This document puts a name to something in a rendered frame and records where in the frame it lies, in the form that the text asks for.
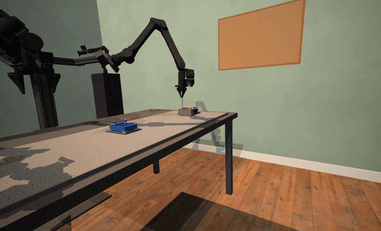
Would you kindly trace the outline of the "blue grid tube rack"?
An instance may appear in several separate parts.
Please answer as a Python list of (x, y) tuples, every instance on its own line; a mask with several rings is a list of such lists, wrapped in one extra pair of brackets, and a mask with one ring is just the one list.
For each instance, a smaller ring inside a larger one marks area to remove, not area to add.
[(133, 124), (133, 123), (124, 123), (124, 122), (121, 122), (121, 123), (117, 123), (116, 125), (109, 125), (110, 127), (110, 130), (113, 130), (113, 131), (118, 131), (118, 132), (122, 132), (122, 131), (133, 131), (137, 128), (137, 124)]

